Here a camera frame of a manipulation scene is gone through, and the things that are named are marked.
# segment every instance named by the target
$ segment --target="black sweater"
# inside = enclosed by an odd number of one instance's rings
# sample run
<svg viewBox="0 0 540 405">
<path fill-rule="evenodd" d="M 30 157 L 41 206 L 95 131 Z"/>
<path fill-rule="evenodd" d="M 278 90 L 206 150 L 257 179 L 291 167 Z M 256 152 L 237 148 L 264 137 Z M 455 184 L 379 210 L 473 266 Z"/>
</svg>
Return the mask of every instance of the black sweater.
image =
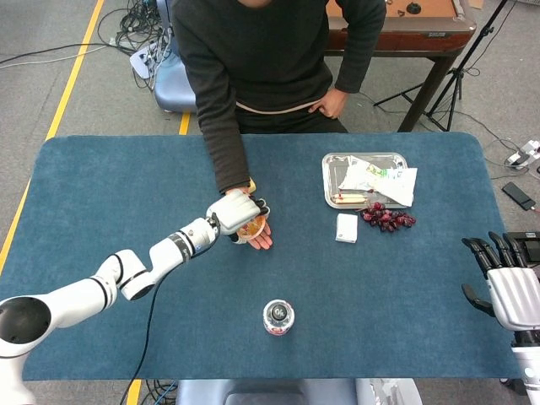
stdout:
<svg viewBox="0 0 540 405">
<path fill-rule="evenodd" d="M 220 192 L 247 186 L 246 155 L 235 104 L 281 111 L 320 99 L 332 83 L 324 63 L 328 0 L 175 0 L 172 24 L 196 95 L 199 126 Z M 356 93 L 386 16 L 385 0 L 337 0 L 348 41 L 335 83 Z"/>
</svg>

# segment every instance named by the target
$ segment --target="silver tray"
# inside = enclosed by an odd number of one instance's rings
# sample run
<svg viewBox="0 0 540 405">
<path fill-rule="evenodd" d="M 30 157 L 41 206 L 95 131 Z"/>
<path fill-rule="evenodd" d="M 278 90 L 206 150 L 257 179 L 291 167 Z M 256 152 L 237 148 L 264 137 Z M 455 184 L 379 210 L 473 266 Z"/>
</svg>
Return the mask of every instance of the silver tray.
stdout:
<svg viewBox="0 0 540 405">
<path fill-rule="evenodd" d="M 364 192 L 361 190 L 342 191 L 341 194 L 359 194 L 366 198 L 365 202 L 338 203 L 335 195 L 340 193 L 338 186 L 345 179 L 348 163 L 347 156 L 354 156 L 372 163 L 381 169 L 406 169 L 407 161 L 400 154 L 393 152 L 380 153 L 336 153 L 327 154 L 322 158 L 322 180 L 324 182 L 324 197 L 330 207 L 337 209 L 362 209 L 375 201 L 384 203 L 388 208 L 405 208 L 394 200 L 385 197 L 378 192 Z"/>
</svg>

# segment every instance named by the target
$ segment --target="phone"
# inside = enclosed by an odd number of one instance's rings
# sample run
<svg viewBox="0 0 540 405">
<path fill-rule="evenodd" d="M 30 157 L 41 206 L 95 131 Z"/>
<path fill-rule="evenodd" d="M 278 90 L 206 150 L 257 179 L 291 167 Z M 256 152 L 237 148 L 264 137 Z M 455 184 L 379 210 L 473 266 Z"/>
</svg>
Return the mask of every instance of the phone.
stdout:
<svg viewBox="0 0 540 405">
<path fill-rule="evenodd" d="M 512 200 L 520 205 L 524 210 L 528 211 L 536 204 L 527 194 L 525 194 L 520 187 L 514 183 L 509 182 L 503 187 L 505 192 Z"/>
</svg>

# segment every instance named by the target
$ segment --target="yellow line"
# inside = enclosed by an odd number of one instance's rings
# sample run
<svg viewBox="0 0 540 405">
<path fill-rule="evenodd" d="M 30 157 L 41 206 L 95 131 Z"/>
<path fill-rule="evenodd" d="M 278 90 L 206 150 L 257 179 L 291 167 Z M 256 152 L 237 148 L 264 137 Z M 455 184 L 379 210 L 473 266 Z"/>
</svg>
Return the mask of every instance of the yellow line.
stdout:
<svg viewBox="0 0 540 405">
<path fill-rule="evenodd" d="M 137 405 L 138 396 L 141 392 L 141 380 L 135 380 L 129 387 L 129 393 L 127 394 L 127 405 Z"/>
<path fill-rule="evenodd" d="M 189 128 L 189 118 L 191 114 L 184 112 L 180 120 L 180 128 L 178 128 L 178 135 L 187 135 L 187 128 Z"/>
<path fill-rule="evenodd" d="M 2 275 L 3 265 L 6 263 L 6 259 L 8 258 L 9 248 L 11 247 L 11 242 L 14 239 L 15 230 L 17 229 L 17 224 L 19 223 L 20 213 L 23 211 L 24 201 L 26 200 L 26 194 L 28 193 L 29 186 L 30 181 L 28 181 L 28 184 L 26 185 L 23 197 L 20 199 L 19 207 L 17 208 L 13 222 L 9 227 L 8 235 L 6 236 L 6 240 L 3 242 L 2 250 L 0 251 L 0 275 Z"/>
<path fill-rule="evenodd" d="M 88 23 L 88 28 L 86 29 L 86 33 L 84 34 L 83 44 L 88 44 L 92 38 L 95 23 L 97 23 L 98 21 L 103 2 L 104 0 L 98 0 L 98 2 L 95 4 L 94 12 L 92 13 L 92 17 L 90 18 L 90 21 Z M 49 128 L 49 132 L 47 133 L 47 137 L 45 138 L 46 141 L 54 138 L 57 135 L 58 126 L 60 125 L 60 121 L 62 120 L 62 116 L 64 115 L 64 111 L 66 110 L 66 105 L 68 104 L 69 97 L 71 96 L 71 92 L 73 90 L 73 86 L 75 85 L 75 80 L 77 80 L 78 71 L 81 69 L 81 65 L 83 64 L 84 53 L 87 49 L 88 47 L 86 45 L 83 45 L 78 49 L 78 57 L 77 59 L 75 59 L 73 69 L 71 71 L 71 74 L 69 75 L 69 79 L 67 80 L 66 88 L 64 89 L 62 98 L 60 99 L 60 104 L 58 105 L 57 112 L 52 119 L 51 127 Z"/>
</svg>

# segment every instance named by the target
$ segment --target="tripod stand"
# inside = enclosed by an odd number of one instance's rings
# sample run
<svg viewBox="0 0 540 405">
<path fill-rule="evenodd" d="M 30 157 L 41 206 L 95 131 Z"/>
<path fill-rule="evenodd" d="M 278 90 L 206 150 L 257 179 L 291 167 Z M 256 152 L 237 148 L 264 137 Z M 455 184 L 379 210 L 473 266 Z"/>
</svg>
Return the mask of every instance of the tripod stand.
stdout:
<svg viewBox="0 0 540 405">
<path fill-rule="evenodd" d="M 477 36 L 476 40 L 473 42 L 473 44 L 471 46 L 471 49 L 469 49 L 469 51 L 467 52 L 467 54 L 465 55 L 465 57 L 463 58 L 463 60 L 459 64 L 459 66 L 454 67 L 453 69 L 451 69 L 447 73 L 447 75 L 448 74 L 451 75 L 451 78 L 450 78 L 448 84 L 446 84 L 445 88 L 440 93 L 440 95 L 437 98 L 436 102 L 432 105 L 431 109 L 428 112 L 424 111 L 424 115 L 427 116 L 429 118 L 429 120 L 431 122 L 433 122 L 441 131 L 445 131 L 445 132 L 450 131 L 450 128 L 451 128 L 451 125 L 452 125 L 452 118 L 454 116 L 454 110 L 456 108 L 457 97 L 459 96 L 459 100 L 462 99 L 462 80 L 463 80 L 463 76 L 465 75 L 465 70 L 466 70 L 465 65 L 467 65 L 469 59 L 471 58 L 473 53 L 478 48 L 478 45 L 480 45 L 480 42 L 482 42 L 482 40 L 486 36 L 488 36 L 490 33 L 492 33 L 494 31 L 494 27 L 492 26 L 493 22 L 495 21 L 495 19 L 497 19 L 497 17 L 499 16 L 500 12 L 502 11 L 502 9 L 504 8 L 504 6 L 506 5 L 507 2 L 508 2 L 508 0 L 501 0 L 499 5 L 495 9 L 494 13 L 489 18 L 486 25 L 480 30 L 480 34 Z M 384 104 L 387 101 L 393 100 L 393 99 L 395 99 L 395 98 L 397 98 L 399 96 L 402 96 L 409 103 L 413 103 L 413 99 L 411 99 L 408 96 L 408 93 L 413 91 L 413 90 L 419 89 L 423 85 L 424 85 L 424 83 L 418 84 L 418 85 L 416 85 L 414 87 L 411 87 L 410 89 L 406 89 L 406 90 L 404 90 L 404 91 L 402 91 L 400 93 L 397 93 L 397 94 L 395 94 L 393 96 L 387 97 L 384 100 L 377 101 L 376 103 L 373 104 L 373 106 L 378 106 L 378 105 Z M 446 96 L 446 94 L 448 93 L 448 91 L 450 90 L 450 87 L 452 85 L 454 85 L 454 89 L 453 89 L 453 93 L 452 93 L 451 106 L 450 106 L 450 110 L 449 110 L 450 114 L 448 116 L 448 122 L 446 123 L 446 127 L 443 127 L 437 120 L 435 120 L 433 118 L 433 115 L 436 113 L 436 110 L 439 107 L 440 102 Z"/>
</svg>

